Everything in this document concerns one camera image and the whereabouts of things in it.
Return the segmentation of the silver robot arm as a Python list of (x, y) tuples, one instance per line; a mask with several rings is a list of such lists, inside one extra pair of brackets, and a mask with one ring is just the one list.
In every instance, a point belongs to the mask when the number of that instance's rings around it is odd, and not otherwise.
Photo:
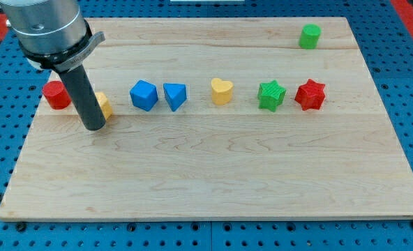
[(26, 58), (37, 68), (65, 73), (105, 40), (93, 33), (76, 0), (0, 0)]

